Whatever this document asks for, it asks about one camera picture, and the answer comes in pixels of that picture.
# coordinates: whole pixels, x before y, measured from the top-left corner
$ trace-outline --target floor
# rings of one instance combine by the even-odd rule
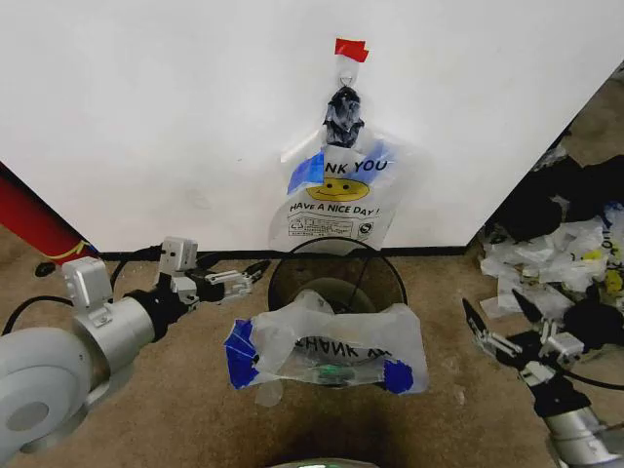
[[[566,139],[572,156],[597,163],[624,152],[618,117],[624,114],[617,113],[624,110],[623,87],[607,82],[588,104]],[[329,390],[288,382],[283,401],[266,409],[254,403],[255,388],[234,390],[222,342],[234,319],[266,309],[270,270],[247,299],[203,305],[171,327],[164,340],[141,352],[130,384],[77,432],[40,454],[19,455],[10,467],[264,467],[322,455],[384,468],[553,466],[544,444],[547,431],[532,411],[529,392],[512,370],[477,350],[464,322],[461,297],[477,303],[495,294],[495,280],[482,276],[478,254],[473,246],[461,256],[391,258],[421,320],[431,378],[426,393],[401,397],[372,386]],[[0,228],[0,321],[30,296],[64,294],[59,273],[34,277],[41,260]],[[249,263],[228,261],[217,269]],[[156,266],[130,264],[117,295],[149,288]],[[33,305],[19,321],[21,328],[69,324],[70,310],[59,304]],[[527,327],[520,316],[488,325],[501,333]],[[613,382],[624,382],[622,369],[624,353],[616,349],[575,368]],[[608,422],[624,419],[624,394],[576,388]]]

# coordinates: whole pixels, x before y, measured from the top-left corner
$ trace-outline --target trash can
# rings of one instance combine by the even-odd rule
[[[303,290],[320,294],[335,314],[366,314],[408,303],[392,264],[359,241],[339,237],[301,244],[275,269],[268,289],[269,310],[291,303]]]

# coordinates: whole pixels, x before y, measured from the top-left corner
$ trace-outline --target pile of plastic bags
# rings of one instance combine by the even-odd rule
[[[602,301],[624,311],[624,207],[607,205],[604,215],[565,222],[554,232],[516,242],[503,229],[482,235],[485,275],[498,278],[498,295],[482,301],[490,318],[520,312],[512,290],[549,318],[561,318],[595,283]]]

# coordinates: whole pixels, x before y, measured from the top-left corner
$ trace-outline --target baseboard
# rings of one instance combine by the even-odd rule
[[[381,251],[366,251],[374,256],[448,256],[463,255],[468,246],[455,247],[399,247],[381,249]],[[215,254],[222,260],[247,260],[247,259],[274,259],[286,258],[290,253],[277,251],[223,251],[223,252],[199,252],[197,256],[203,254]],[[134,261],[156,261],[159,254],[155,252],[132,253],[132,252],[100,252],[99,256],[106,261],[120,261],[132,258]]]

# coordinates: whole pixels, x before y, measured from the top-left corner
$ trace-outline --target black wire trash can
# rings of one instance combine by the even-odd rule
[[[371,314],[392,304],[408,303],[401,277],[383,255],[366,244],[339,237],[301,244],[278,264],[268,289],[269,310],[285,307],[305,290],[318,293],[334,314]],[[293,352],[320,364],[318,383],[342,387],[354,367],[383,359],[385,350],[353,348],[328,338],[306,336]]]
[[[408,303],[403,281],[387,258],[341,237],[305,242],[280,261],[269,283],[269,310],[290,304],[303,290],[320,294],[336,314],[375,313]]]

